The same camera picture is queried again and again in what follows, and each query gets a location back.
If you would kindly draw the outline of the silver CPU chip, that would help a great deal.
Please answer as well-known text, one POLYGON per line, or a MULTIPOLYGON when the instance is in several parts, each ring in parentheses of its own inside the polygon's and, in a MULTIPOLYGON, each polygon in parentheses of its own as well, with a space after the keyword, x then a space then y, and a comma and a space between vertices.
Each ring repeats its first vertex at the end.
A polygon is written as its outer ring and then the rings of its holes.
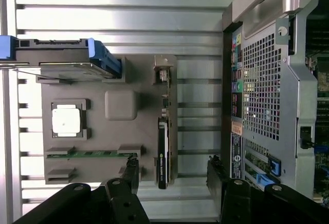
POLYGON ((52 131, 58 137, 76 137, 81 131, 80 110, 74 104, 59 104, 52 110, 52 131))

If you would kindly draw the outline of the green RAM stick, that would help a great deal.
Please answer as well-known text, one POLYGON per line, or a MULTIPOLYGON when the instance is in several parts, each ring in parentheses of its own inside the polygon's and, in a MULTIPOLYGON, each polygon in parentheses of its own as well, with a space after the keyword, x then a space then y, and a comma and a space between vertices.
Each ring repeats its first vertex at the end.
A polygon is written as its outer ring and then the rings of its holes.
POLYGON ((137 156, 136 153, 123 153, 119 151, 73 151, 67 154, 49 154, 47 159, 71 159, 71 158, 117 158, 137 156))

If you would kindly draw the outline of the open grey PC case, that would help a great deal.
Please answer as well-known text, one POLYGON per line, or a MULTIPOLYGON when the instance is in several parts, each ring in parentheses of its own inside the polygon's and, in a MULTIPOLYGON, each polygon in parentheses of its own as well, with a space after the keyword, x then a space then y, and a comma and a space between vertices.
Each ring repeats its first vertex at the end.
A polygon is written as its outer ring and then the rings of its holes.
POLYGON ((231 178, 277 177, 314 199, 317 80, 306 65, 306 21, 329 0, 233 0, 222 16, 220 158, 231 178))

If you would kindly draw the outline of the hard disk blue bracket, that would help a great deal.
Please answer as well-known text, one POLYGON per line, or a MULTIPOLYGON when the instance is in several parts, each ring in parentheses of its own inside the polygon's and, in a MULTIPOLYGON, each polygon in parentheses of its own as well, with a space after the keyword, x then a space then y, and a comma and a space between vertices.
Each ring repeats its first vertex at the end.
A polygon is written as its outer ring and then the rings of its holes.
POLYGON ((121 60, 93 38, 42 41, 0 35, 0 69, 6 68, 65 81, 100 81, 122 76, 121 60))

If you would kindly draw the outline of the green motherboard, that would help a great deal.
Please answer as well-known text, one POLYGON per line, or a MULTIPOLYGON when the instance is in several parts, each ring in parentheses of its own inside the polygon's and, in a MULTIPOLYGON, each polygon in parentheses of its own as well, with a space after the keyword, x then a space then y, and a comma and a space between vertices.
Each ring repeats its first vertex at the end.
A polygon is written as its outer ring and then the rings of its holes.
POLYGON ((329 208, 329 12, 307 17, 306 65, 317 80, 314 200, 329 208))

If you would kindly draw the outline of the grey parts rack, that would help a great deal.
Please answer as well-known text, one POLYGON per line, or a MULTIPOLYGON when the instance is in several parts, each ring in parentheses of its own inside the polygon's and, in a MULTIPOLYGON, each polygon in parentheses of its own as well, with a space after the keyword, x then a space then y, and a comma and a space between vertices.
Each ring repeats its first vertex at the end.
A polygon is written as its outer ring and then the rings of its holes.
POLYGON ((171 67, 172 184, 177 177, 177 59, 173 55, 120 55, 122 76, 100 81, 65 81, 38 77, 42 93, 44 177, 47 184, 100 182, 123 171, 128 157, 47 159, 73 151, 136 153, 139 180, 157 183, 158 118, 166 86, 156 83, 155 67, 171 67), (58 137, 52 110, 74 104, 81 131, 58 137))

